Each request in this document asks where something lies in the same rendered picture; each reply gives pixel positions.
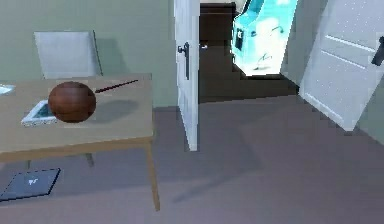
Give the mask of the white panelled room door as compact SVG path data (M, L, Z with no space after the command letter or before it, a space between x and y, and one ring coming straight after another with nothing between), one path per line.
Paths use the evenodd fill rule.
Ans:
M384 0L328 0L299 95L355 128L384 76Z

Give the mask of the light wooden table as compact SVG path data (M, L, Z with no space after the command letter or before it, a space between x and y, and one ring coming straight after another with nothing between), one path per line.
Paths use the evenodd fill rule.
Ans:
M13 81L14 92L0 96L0 162L27 161L142 148L146 152L153 203L160 209L152 159L154 139L152 80L149 74L81 78L91 89L129 82L97 96L97 109L85 122L25 127L21 120L59 84L57 80Z

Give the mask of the dark grey flat laptop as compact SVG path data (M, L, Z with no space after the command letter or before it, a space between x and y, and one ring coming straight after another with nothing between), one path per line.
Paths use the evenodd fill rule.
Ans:
M0 202L49 195L60 172L53 168L17 173L0 193Z

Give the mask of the brown ball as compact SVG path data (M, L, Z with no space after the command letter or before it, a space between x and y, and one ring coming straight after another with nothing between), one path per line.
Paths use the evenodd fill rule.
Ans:
M57 119L66 123L80 123L95 112L96 96L87 85L68 81L52 89L48 105Z

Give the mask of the grey chair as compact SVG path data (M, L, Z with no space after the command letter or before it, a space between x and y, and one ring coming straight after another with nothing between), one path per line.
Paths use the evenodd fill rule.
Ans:
M44 79L102 76L95 31L35 31Z

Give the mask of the dark thin wand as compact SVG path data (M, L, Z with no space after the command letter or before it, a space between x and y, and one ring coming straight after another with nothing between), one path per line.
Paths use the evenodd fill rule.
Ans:
M122 87L122 86L125 86L125 85L129 85L129 84L132 84L132 83L135 83L135 82L138 82L139 80L131 80L131 81L127 81L127 82L124 82L124 83L119 83L119 84L115 84L115 85L112 85L112 86L108 86L108 87L104 87L104 88L101 88L101 89L96 89L94 91L94 93L102 93L102 92L106 92L106 91L109 91L109 90L112 90L112 89L116 89L116 88L119 88L119 87Z

